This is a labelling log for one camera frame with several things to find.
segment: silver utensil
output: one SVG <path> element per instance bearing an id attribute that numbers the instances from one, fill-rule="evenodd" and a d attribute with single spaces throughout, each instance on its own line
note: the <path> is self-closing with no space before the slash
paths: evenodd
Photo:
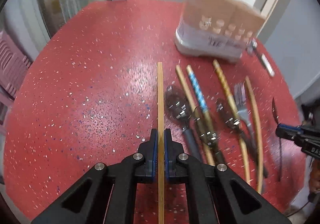
<path id="1" fill-rule="evenodd" d="M 182 134 L 191 155 L 202 162 L 198 144 L 193 134 L 193 130 L 190 128 L 192 110 L 184 92 L 176 86 L 169 86 L 164 94 L 164 99 L 168 111 L 182 128 Z"/>
<path id="2" fill-rule="evenodd" d="M 239 119 L 234 118 L 230 109 L 225 104 L 225 101 L 223 101 L 221 98 L 217 99 L 216 102 L 216 108 L 217 112 L 220 114 L 221 119 L 226 123 L 227 127 L 229 127 L 231 130 L 235 130 L 239 136 L 244 140 L 248 152 L 251 155 L 253 161 L 258 164 L 258 152 L 257 149 L 253 147 L 252 142 L 250 139 L 247 137 L 247 135 L 244 133 L 242 129 L 239 128 Z M 263 175 L 265 178 L 268 178 L 269 173 L 267 168 L 263 164 Z"/>
<path id="3" fill-rule="evenodd" d="M 247 46 L 247 52 L 249 55 L 253 55 L 253 53 L 258 57 L 261 65 L 267 70 L 270 77 L 275 76 L 275 71 L 273 70 L 268 58 L 265 54 L 260 54 L 257 50 L 258 43 L 255 39 L 251 39 Z"/>
<path id="4" fill-rule="evenodd" d="M 252 128 L 252 124 L 249 118 L 248 109 L 246 105 L 247 102 L 246 102 L 244 84 L 242 82 L 238 83 L 235 85 L 234 89 L 235 89 L 235 102 L 238 109 L 238 116 L 240 120 L 242 120 L 246 124 L 251 137 L 252 146 L 256 149 L 257 146 L 254 138 L 254 131 Z"/>

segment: barcode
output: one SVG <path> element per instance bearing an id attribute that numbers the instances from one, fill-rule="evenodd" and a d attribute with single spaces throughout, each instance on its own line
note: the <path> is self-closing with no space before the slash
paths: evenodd
<path id="1" fill-rule="evenodd" d="M 209 37 L 209 41 L 208 41 L 208 45 L 209 46 L 213 46 L 216 48 L 220 48 L 222 46 L 222 42 L 218 41 L 217 39 L 215 39 L 213 36 Z"/>

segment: blue patterned chopstick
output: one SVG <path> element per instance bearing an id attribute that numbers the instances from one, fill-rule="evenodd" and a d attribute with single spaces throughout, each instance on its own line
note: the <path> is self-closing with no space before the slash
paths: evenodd
<path id="1" fill-rule="evenodd" d="M 201 108 L 201 111 L 203 113 L 205 113 L 208 111 L 207 103 L 204 100 L 204 96 L 203 96 L 202 91 L 200 89 L 199 82 L 198 82 L 190 65 L 187 66 L 187 72 L 188 72 L 188 77 L 190 79 L 193 91 L 195 92 L 196 98 L 197 98 L 199 106 Z"/>

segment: speckled red surface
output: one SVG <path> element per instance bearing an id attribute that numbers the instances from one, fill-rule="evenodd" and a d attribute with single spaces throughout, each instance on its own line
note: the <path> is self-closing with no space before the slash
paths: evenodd
<path id="1" fill-rule="evenodd" d="M 97 162 L 114 164 L 136 152 L 157 127 L 156 62 L 163 62 L 164 87 L 178 84 L 176 64 L 191 64 L 213 115 L 224 98 L 213 58 L 181 55 L 173 43 L 180 3 L 128 0 L 97 2 L 71 19 L 33 63 L 15 100 L 4 152 L 6 190 L 30 219 L 36 217 Z M 268 53 L 260 45 L 260 51 Z M 257 99 L 270 177 L 263 196 L 283 211 L 303 184 L 304 154 L 283 141 L 283 177 L 271 114 L 275 97 L 280 121 L 298 125 L 288 87 L 276 71 L 270 79 L 256 57 L 244 53 L 236 65 L 220 62 L 231 89 L 249 75 Z M 244 177 L 237 136 L 220 119 L 220 147 L 228 165 Z M 169 118 L 174 140 L 185 143 Z M 251 162 L 255 187 L 254 164 Z M 182 185 L 167 185 L 166 223 L 188 223 Z M 157 222 L 157 188 L 138 185 L 135 223 Z"/>

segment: metal screw head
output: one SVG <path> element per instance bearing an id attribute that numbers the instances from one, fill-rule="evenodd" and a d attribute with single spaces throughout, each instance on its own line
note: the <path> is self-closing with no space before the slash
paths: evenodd
<path id="1" fill-rule="evenodd" d="M 133 155 L 134 160 L 140 160 L 142 159 L 143 155 L 141 153 L 135 153 Z"/>
<path id="2" fill-rule="evenodd" d="M 182 160 L 182 161 L 185 161 L 189 158 L 189 155 L 187 154 L 179 154 L 179 159 Z"/>
<path id="3" fill-rule="evenodd" d="M 219 163 L 219 164 L 217 165 L 217 169 L 218 169 L 219 171 L 225 171 L 225 170 L 227 169 L 227 166 L 226 166 L 225 164 L 223 164 L 223 163 Z"/>
<path id="4" fill-rule="evenodd" d="M 104 163 L 96 163 L 94 168 L 98 171 L 102 170 L 104 168 Z"/>

